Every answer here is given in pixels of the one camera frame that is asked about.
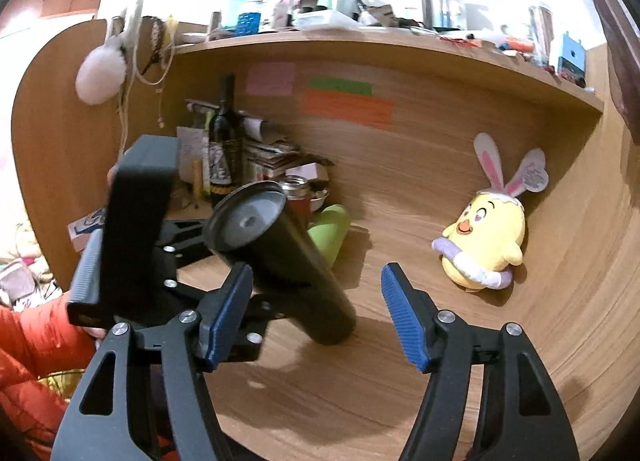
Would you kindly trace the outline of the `left hand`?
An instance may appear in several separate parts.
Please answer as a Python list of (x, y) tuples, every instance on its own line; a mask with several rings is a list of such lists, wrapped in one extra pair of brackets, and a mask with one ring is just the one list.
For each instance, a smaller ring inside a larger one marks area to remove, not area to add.
[[(118, 169), (118, 165), (113, 165), (110, 170), (107, 172), (107, 186), (112, 187), (113, 181)], [(94, 233), (91, 233), (91, 237), (89, 239), (88, 245), (85, 248), (84, 253), (82, 253), (82, 259), (85, 262), (92, 262), (92, 280), (94, 282), (98, 281), (98, 277), (96, 277), (96, 272), (98, 271), (98, 266), (100, 265), (99, 259), (99, 251), (100, 246), (102, 244), (103, 230), (96, 230)], [(107, 325), (105, 322), (100, 322), (97, 327), (89, 327), (89, 325), (83, 325), (84, 330), (93, 337), (97, 341), (102, 341), (109, 329), (111, 329), (112, 325)]]

